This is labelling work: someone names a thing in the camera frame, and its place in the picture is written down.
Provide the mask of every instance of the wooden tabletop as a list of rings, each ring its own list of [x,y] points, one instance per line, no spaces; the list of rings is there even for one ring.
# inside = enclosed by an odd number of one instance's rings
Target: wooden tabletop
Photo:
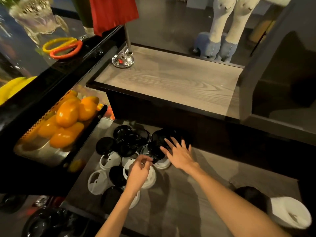
[[[239,102],[232,96],[243,68],[138,46],[132,50],[132,67],[110,64],[95,81],[239,119]]]
[[[113,130],[120,124],[130,123],[116,120],[107,130],[98,130],[97,135],[113,136]],[[160,129],[148,125],[143,127],[150,133]],[[87,145],[91,143],[88,141],[79,153],[86,153],[85,149],[89,148]],[[268,197],[290,196],[301,200],[296,179],[192,149],[193,157],[203,170],[224,186],[253,186]],[[89,176],[100,169],[100,158],[96,152],[92,154],[66,197],[63,207],[86,217],[107,217],[100,206],[101,195],[93,195],[87,188]],[[157,179],[154,186],[141,189],[140,201],[129,210],[124,227],[150,237],[232,236],[194,179],[173,165],[166,170],[155,171]]]

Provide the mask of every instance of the flag pole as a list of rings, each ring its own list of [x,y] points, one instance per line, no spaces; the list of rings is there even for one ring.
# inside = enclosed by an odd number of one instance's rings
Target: flag pole
[[[132,45],[128,35],[126,23],[123,26],[125,31],[126,46],[123,47],[123,49],[118,54],[112,57],[113,66],[117,68],[128,68],[134,64]]]

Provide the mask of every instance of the orange ring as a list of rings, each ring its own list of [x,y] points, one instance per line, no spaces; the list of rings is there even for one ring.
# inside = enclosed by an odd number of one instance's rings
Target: orange ring
[[[73,51],[71,51],[65,55],[56,55],[57,53],[59,53],[61,51],[65,51],[67,49],[74,48],[74,47],[76,47],[76,48]],[[49,55],[51,58],[58,59],[58,60],[59,59],[66,59],[66,58],[69,58],[69,57],[76,55],[80,51],[81,47],[82,47],[82,41],[79,40],[71,45],[64,46],[64,47],[58,48],[56,50],[53,50],[49,53]]]

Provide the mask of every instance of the person's left hand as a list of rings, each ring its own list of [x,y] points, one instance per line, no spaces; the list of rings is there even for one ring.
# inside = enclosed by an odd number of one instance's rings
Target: person's left hand
[[[133,196],[145,183],[149,168],[153,165],[153,159],[147,155],[139,155],[136,160],[131,164],[125,191],[131,191]]]

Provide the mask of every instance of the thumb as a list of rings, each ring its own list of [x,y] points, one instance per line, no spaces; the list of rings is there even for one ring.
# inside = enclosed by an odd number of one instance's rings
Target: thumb
[[[153,165],[153,163],[152,163],[151,161],[146,161],[144,169],[146,169],[146,170],[149,171],[149,169],[150,169],[150,167],[151,167],[152,165]]]

